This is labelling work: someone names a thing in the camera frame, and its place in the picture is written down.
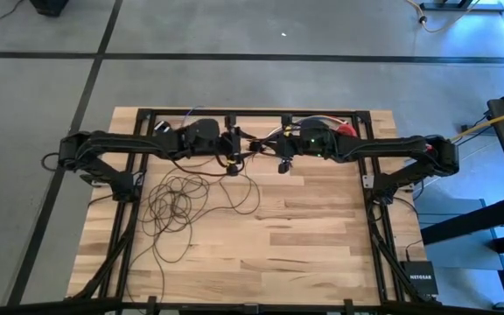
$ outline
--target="netgear logo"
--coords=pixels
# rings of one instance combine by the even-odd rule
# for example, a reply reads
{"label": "netgear logo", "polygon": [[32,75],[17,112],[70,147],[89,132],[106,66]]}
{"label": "netgear logo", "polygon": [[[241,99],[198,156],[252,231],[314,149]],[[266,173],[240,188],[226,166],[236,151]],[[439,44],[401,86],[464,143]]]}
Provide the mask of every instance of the netgear logo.
{"label": "netgear logo", "polygon": [[429,276],[429,275],[409,275],[409,279],[411,279],[411,280],[431,280],[431,276]]}

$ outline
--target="red component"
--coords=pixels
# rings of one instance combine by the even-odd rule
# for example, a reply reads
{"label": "red component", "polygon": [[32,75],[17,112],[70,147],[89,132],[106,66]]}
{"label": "red component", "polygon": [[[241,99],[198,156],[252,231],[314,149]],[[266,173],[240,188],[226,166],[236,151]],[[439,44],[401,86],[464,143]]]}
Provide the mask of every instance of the red component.
{"label": "red component", "polygon": [[345,136],[357,137],[357,132],[349,123],[342,123],[336,131]]}

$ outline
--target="tangled cable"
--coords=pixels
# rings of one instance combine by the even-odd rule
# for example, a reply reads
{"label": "tangled cable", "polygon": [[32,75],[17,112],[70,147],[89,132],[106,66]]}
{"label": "tangled cable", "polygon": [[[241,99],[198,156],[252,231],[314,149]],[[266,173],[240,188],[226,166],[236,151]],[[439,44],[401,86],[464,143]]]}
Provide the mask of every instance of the tangled cable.
{"label": "tangled cable", "polygon": [[[214,158],[202,164],[187,166],[186,168],[202,166],[213,161],[213,159]],[[143,215],[138,218],[138,221],[141,223],[143,232],[152,238],[152,244],[135,256],[128,267],[128,270],[130,270],[131,266],[137,261],[137,259],[149,251],[152,252],[153,258],[160,270],[162,279],[161,295],[158,300],[159,303],[163,301],[165,296],[165,271],[163,270],[161,263],[177,263],[184,258],[186,252],[192,244],[193,223],[202,218],[204,215],[215,210],[232,209],[237,214],[252,214],[260,206],[260,189],[258,188],[257,183],[246,174],[246,170],[244,174],[240,174],[239,176],[248,180],[248,191],[241,201],[235,203],[231,199],[227,188],[222,183],[224,177],[218,178],[214,182],[209,182],[199,174],[190,173],[185,176],[172,175],[172,173],[178,169],[179,168],[177,167],[167,172],[161,182],[153,187],[147,198],[142,201],[142,204],[147,203],[147,207],[145,208]],[[211,187],[217,184],[227,196],[228,206],[207,208],[207,201],[209,199]],[[252,210],[248,210],[246,212],[239,211],[237,208],[242,206],[242,204],[244,204],[244,202],[250,197],[253,188],[257,192],[257,202],[255,203],[255,206]],[[203,204],[199,206],[198,209],[195,209],[194,206],[197,204],[196,201],[198,200],[203,200]],[[182,232],[187,228],[189,229],[188,242],[182,254],[175,259],[165,258],[158,248],[161,235],[163,235],[163,233]],[[133,301],[127,283],[126,291],[129,299]]]}

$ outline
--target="wooden tabletop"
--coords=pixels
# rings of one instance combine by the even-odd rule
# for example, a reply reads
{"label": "wooden tabletop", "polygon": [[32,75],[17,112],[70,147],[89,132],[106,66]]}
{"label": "wooden tabletop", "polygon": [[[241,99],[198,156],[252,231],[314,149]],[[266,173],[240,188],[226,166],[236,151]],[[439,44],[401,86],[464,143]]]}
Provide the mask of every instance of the wooden tabletop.
{"label": "wooden tabletop", "polygon": [[[116,108],[109,131],[132,133],[136,113],[137,108]],[[396,137],[391,111],[371,111],[371,116],[375,137]],[[180,116],[160,118],[173,126],[182,122]],[[191,116],[186,123],[199,118],[202,117]],[[214,118],[223,125],[223,117]],[[237,125],[258,137],[264,137],[279,124],[280,118],[274,116],[237,117]],[[107,154],[103,159],[123,170],[126,157],[126,154]],[[180,164],[197,165],[209,159],[193,157]],[[404,164],[402,158],[381,158],[380,162],[383,172],[393,172]],[[343,305],[343,299],[351,298],[355,305],[378,305],[358,165],[336,164],[319,157],[295,157],[291,171],[281,175],[277,173],[278,163],[274,157],[249,159],[246,173],[257,183],[258,191],[252,189],[238,210],[242,213],[253,210],[259,197],[258,208],[246,215],[220,209],[193,223],[190,247],[184,257],[176,263],[160,260],[164,287],[152,251],[141,255],[130,267],[131,297],[126,294],[124,299],[145,302],[148,296],[160,297],[164,290],[164,302],[168,303]],[[150,157],[143,198],[172,169],[170,161]],[[216,161],[192,170],[223,172]],[[185,175],[175,171],[169,176]],[[221,183],[234,203],[243,200],[249,190],[244,177],[224,178]],[[107,194],[110,194],[108,188],[97,188],[92,199]],[[396,196],[412,201],[406,192]],[[193,207],[197,211],[204,202],[205,198],[200,199]],[[147,206],[146,202],[141,205],[140,219]],[[227,206],[227,195],[220,184],[212,185],[205,208]],[[96,202],[88,209],[67,295],[80,291],[104,261],[115,214],[116,203],[111,199]],[[389,215],[396,253],[402,260],[405,247],[421,240],[417,216],[401,202],[389,207]],[[142,231],[142,228],[149,230],[150,226],[145,224],[152,223],[137,223],[132,260],[153,243]],[[164,259],[176,259],[184,252],[189,237],[189,228],[164,234],[157,247]],[[424,260],[421,242],[411,246],[409,254],[412,260]],[[389,266],[384,258],[382,261],[388,297],[393,299]],[[116,287],[118,265],[110,295]]]}

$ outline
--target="floor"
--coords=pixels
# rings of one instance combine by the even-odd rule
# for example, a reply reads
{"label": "floor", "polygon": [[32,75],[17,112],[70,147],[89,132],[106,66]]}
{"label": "floor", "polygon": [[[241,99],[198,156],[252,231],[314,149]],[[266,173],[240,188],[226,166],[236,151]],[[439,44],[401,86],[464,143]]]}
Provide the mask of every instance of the floor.
{"label": "floor", "polygon": [[[13,4],[0,0],[0,15]],[[117,10],[115,27],[107,28]],[[428,16],[436,28],[458,13]],[[302,56],[173,60],[159,53]],[[70,127],[105,130],[115,106],[392,109],[401,136],[452,136],[503,95],[499,14],[472,13],[429,34],[403,0],[71,0],[59,18],[42,17],[25,1],[0,21],[0,305],[50,188],[52,174],[39,160]],[[476,138],[460,156],[460,174],[429,180],[426,194],[504,199],[504,157],[494,139]],[[63,298],[89,188],[65,175],[23,303]],[[457,277],[450,271],[444,279]],[[487,278],[476,272],[467,279]],[[458,286],[445,287],[444,302],[455,305]],[[498,302],[497,292],[487,293],[480,302]]]}

